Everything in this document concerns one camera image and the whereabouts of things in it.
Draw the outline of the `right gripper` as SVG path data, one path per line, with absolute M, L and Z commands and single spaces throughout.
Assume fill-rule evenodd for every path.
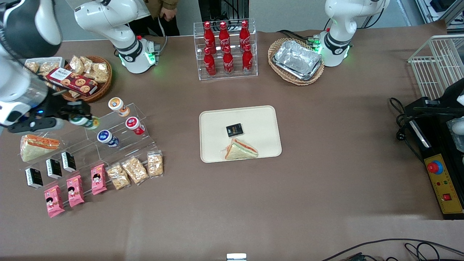
M 7 130 L 17 135 L 55 131 L 62 129 L 66 121 L 84 127 L 86 117 L 91 116 L 91 106 L 86 102 L 43 102 L 19 117 L 16 123 L 7 126 Z

